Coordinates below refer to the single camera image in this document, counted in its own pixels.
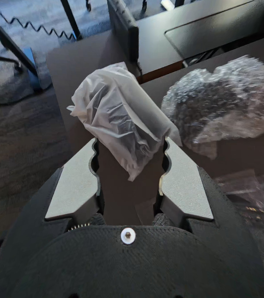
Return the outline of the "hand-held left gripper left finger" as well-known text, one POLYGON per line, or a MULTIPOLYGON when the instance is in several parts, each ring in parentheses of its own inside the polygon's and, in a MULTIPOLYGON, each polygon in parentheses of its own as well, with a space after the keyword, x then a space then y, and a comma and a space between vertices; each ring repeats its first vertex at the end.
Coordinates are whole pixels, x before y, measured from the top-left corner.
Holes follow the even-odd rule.
POLYGON ((99 146, 92 138, 62 168, 45 219, 72 218, 89 221, 97 213, 104 214, 104 197, 99 169, 99 146))

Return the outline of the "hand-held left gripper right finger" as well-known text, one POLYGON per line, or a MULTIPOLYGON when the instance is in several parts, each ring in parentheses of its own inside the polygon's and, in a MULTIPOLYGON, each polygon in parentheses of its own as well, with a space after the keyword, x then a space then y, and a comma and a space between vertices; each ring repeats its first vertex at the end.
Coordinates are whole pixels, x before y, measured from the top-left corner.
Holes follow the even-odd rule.
POLYGON ((155 214, 163 213, 175 226, 188 219, 212 222, 214 216, 197 164, 169 137, 165 137, 155 214))

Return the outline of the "white plastic part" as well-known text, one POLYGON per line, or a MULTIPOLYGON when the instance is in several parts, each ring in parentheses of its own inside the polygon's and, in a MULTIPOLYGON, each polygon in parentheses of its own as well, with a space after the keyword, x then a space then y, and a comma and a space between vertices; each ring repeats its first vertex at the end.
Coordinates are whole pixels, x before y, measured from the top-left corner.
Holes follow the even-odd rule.
POLYGON ((153 102, 125 62, 89 74, 71 98, 70 115, 78 117, 129 174, 142 172, 169 137, 182 146, 178 128, 153 102))

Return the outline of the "black desk leg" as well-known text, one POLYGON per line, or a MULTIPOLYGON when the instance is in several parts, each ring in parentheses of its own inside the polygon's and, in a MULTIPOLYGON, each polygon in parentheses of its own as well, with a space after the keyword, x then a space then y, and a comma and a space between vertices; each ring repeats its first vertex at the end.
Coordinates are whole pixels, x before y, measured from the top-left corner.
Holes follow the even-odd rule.
POLYGON ((82 35, 79 31, 79 28, 78 28, 78 25, 77 25, 77 22, 75 20, 75 17, 73 15, 73 12, 72 12, 72 9, 69 5, 69 2, 68 0, 60 0, 62 6, 63 6, 63 9, 64 9, 64 12, 66 13, 66 16, 67 16, 67 19, 71 25, 71 28, 72 28, 72 31, 74 33, 74 37, 77 41, 79 40, 82 40, 82 35))
POLYGON ((7 32, 4 31, 1 25, 0 25, 0 43, 3 45, 3 47, 6 50, 10 51, 16 57, 17 59, 15 60, 20 62, 22 65, 23 72, 19 73, 14 68, 13 74, 17 72, 16 76, 19 76, 19 75, 22 75, 23 73, 27 73, 30 87, 33 89, 34 92, 40 93, 42 91, 48 90, 53 86, 52 83, 49 84, 46 88, 43 88, 41 86, 32 49, 31 48, 21 49, 7 34, 7 32))

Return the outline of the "clear bag black parts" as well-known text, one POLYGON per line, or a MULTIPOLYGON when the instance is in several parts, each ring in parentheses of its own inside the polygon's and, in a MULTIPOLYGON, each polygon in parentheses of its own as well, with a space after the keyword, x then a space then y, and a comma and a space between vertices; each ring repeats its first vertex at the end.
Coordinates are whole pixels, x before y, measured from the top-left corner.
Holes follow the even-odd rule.
POLYGON ((264 175, 256 177, 253 169, 247 169, 216 177, 215 182, 248 225, 264 228, 264 175))

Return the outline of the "bubble wrapped part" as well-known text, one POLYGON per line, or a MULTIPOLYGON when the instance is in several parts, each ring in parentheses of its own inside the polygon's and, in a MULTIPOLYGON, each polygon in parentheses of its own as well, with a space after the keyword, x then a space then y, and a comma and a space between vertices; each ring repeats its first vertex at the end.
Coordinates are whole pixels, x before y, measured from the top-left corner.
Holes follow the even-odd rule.
POLYGON ((212 73, 195 69, 169 88, 161 110, 183 145, 214 160, 218 141, 264 134, 264 63, 244 55, 212 73))

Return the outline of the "black computer box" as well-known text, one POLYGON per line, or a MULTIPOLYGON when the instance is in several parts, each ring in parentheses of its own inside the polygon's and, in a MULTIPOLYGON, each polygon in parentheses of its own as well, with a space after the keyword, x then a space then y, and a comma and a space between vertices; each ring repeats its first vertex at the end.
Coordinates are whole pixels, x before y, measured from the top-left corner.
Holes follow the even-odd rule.
POLYGON ((137 66, 140 74, 139 58, 139 28, 133 15, 122 0, 108 0, 108 12, 112 30, 117 37, 126 57, 137 66))

